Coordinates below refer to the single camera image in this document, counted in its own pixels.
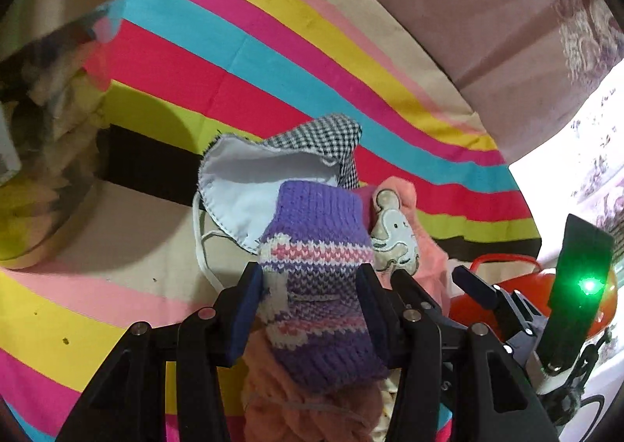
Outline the purple knitted glove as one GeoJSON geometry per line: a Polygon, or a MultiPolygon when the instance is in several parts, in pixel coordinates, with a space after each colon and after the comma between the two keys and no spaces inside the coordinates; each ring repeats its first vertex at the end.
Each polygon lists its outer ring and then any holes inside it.
{"type": "Polygon", "coordinates": [[[281,184],[258,250],[258,315],[277,362],[303,389],[325,394],[388,374],[356,292],[356,271],[373,260],[362,202],[341,187],[281,184]]]}

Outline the red thermos flask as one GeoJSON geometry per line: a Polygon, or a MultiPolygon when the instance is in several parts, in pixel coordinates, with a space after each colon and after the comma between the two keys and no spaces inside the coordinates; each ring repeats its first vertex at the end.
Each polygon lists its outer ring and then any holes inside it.
{"type": "MultiPolygon", "coordinates": [[[[519,291],[545,316],[550,315],[548,299],[555,278],[553,268],[544,269],[533,257],[521,254],[490,253],[478,256],[468,267],[489,284],[498,284],[509,293],[519,291]]],[[[615,272],[610,270],[605,291],[587,339],[593,338],[606,329],[618,306],[618,288],[615,272]]],[[[498,328],[492,311],[482,308],[467,294],[458,294],[450,300],[450,318],[465,326],[477,322],[490,325],[498,336],[498,328]]]]}

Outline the salmon pink knitted garment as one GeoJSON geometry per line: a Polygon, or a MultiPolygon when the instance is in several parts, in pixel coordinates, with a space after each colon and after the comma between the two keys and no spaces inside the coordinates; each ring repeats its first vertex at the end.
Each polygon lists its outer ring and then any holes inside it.
{"type": "Polygon", "coordinates": [[[376,354],[356,292],[369,265],[383,287],[402,269],[450,306],[447,255],[424,230],[413,183],[390,177],[352,191],[281,184],[259,241],[260,327],[243,359],[250,441],[376,441],[395,381],[376,354]]]}

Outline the checkered white face mask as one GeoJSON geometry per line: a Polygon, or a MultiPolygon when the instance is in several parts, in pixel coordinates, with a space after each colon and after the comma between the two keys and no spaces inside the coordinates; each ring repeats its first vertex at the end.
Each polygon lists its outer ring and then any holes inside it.
{"type": "Polygon", "coordinates": [[[224,284],[208,263],[205,241],[225,238],[257,253],[286,181],[355,189],[360,178],[354,151],[361,138],[361,125],[344,114],[328,114],[259,142],[217,135],[200,161],[191,204],[196,260],[215,291],[224,284]]]}

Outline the colourful striped tablecloth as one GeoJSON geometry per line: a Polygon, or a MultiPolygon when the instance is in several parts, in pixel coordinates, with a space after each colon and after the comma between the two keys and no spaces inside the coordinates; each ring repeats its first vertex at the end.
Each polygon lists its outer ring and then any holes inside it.
{"type": "Polygon", "coordinates": [[[126,0],[111,44],[97,187],[127,198],[101,277],[76,255],[1,273],[1,397],[53,440],[126,321],[186,311],[198,275],[172,234],[202,150],[342,113],[363,130],[361,180],[399,176],[453,258],[536,255],[541,237],[494,138],[441,66],[375,0],[126,0]]]}

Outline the gold lid snack jar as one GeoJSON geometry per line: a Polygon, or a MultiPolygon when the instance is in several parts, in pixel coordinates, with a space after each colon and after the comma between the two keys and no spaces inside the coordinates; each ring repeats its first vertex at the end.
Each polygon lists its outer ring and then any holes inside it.
{"type": "Polygon", "coordinates": [[[1,0],[1,263],[55,255],[87,218],[126,0],[1,0]]]}

